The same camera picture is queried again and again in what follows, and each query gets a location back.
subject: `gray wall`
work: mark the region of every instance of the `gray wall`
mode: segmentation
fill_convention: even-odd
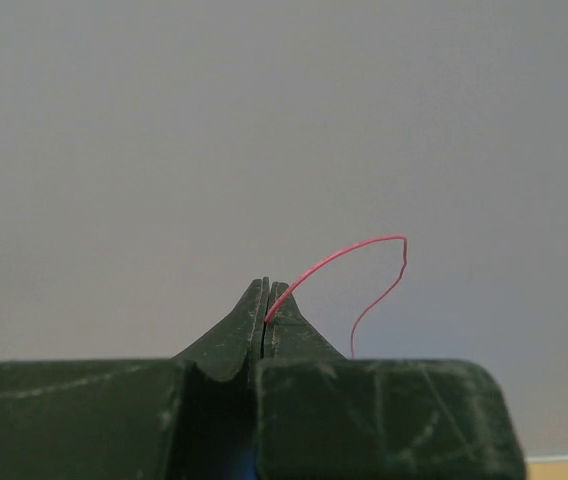
[[[411,240],[361,357],[463,357],[568,454],[568,2],[0,1],[0,359],[172,355]],[[342,351],[400,245],[299,291]]]

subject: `red string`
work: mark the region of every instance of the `red string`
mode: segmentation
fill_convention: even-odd
[[[351,245],[350,247],[346,247],[346,248],[343,248],[342,250],[338,250],[334,254],[326,257],[321,262],[316,263],[309,270],[307,270],[306,273],[304,273],[300,278],[295,280],[284,291],[284,293],[280,296],[280,298],[277,299],[277,301],[273,304],[273,306],[269,309],[268,313],[266,314],[266,317],[264,318],[264,323],[268,324],[273,319],[277,309],[293,293],[293,291],[297,287],[299,287],[302,284],[302,282],[304,282],[304,280],[306,280],[308,277],[313,275],[315,272],[317,272],[320,268],[322,268],[327,263],[330,263],[333,260],[335,260],[336,258],[339,258],[342,255],[346,255],[347,253],[352,252],[353,250],[357,250],[358,248],[362,248],[362,247],[365,247],[367,245],[370,245],[371,243],[388,242],[388,241],[391,241],[391,240],[402,240],[402,242],[404,243],[404,250],[403,250],[403,254],[402,254],[402,257],[404,259],[404,263],[402,264],[402,268],[400,269],[400,273],[397,276],[397,279],[393,282],[393,284],[384,293],[382,293],[382,295],[380,295],[373,303],[371,303],[368,307],[366,307],[364,309],[364,311],[362,313],[360,313],[360,316],[357,317],[357,320],[355,320],[355,323],[353,324],[353,328],[351,329],[351,357],[355,358],[355,329],[357,329],[357,326],[362,321],[362,318],[364,318],[364,315],[366,315],[369,312],[369,310],[371,310],[375,305],[380,303],[384,297],[386,297],[389,293],[391,293],[391,291],[397,286],[398,283],[400,283],[400,280],[402,280],[402,277],[404,276],[404,270],[406,269],[406,265],[408,264],[408,238],[406,238],[404,235],[386,235],[386,236],[382,236],[382,237],[369,238],[368,240],[364,240],[363,242],[359,242],[359,243],[356,243],[354,245]]]

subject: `black metal tool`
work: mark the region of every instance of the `black metal tool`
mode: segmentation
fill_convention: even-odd
[[[351,361],[255,280],[173,359],[0,363],[0,479],[524,479],[464,361]]]

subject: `plain backdrop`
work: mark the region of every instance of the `plain backdrop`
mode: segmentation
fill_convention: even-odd
[[[0,360],[170,356],[385,233],[358,355],[476,361],[568,454],[567,1],[0,1]],[[347,353],[400,264],[297,299]]]

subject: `red wire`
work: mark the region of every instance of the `red wire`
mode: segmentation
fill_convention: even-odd
[[[266,317],[264,318],[264,323],[268,324],[273,319],[277,309],[293,293],[293,291],[297,287],[299,287],[302,284],[302,282],[304,282],[304,280],[306,280],[308,277],[313,275],[315,272],[317,272],[320,268],[322,268],[327,263],[330,263],[333,260],[335,260],[336,258],[339,258],[342,255],[346,255],[347,253],[352,252],[353,250],[357,250],[358,248],[362,248],[362,247],[365,247],[367,245],[370,245],[371,243],[388,242],[388,241],[391,241],[391,240],[402,240],[402,242],[404,243],[404,250],[403,250],[403,254],[402,254],[402,257],[404,259],[404,263],[402,265],[402,268],[400,269],[400,273],[397,276],[397,279],[393,282],[393,284],[384,293],[382,293],[382,295],[380,295],[373,303],[371,303],[368,307],[366,307],[364,309],[364,311],[362,313],[360,313],[360,316],[357,317],[357,320],[355,320],[355,323],[353,324],[353,328],[351,329],[351,357],[355,358],[355,329],[357,328],[359,323],[362,321],[362,318],[364,318],[364,315],[366,315],[369,312],[369,310],[371,310],[375,305],[380,303],[384,297],[386,297],[389,293],[391,293],[391,291],[397,286],[398,283],[400,283],[400,280],[402,280],[402,277],[404,276],[404,270],[406,269],[406,265],[408,264],[408,238],[406,238],[404,235],[386,235],[386,236],[382,236],[382,237],[369,238],[368,240],[364,240],[363,242],[359,242],[359,243],[356,243],[354,245],[351,245],[350,247],[346,247],[346,248],[343,248],[342,250],[338,250],[334,254],[326,257],[321,262],[316,263],[310,269],[308,269],[306,271],[306,273],[304,273],[300,278],[295,280],[284,291],[284,293],[277,299],[277,301],[273,304],[273,306],[269,309],[268,313],[266,314]]]

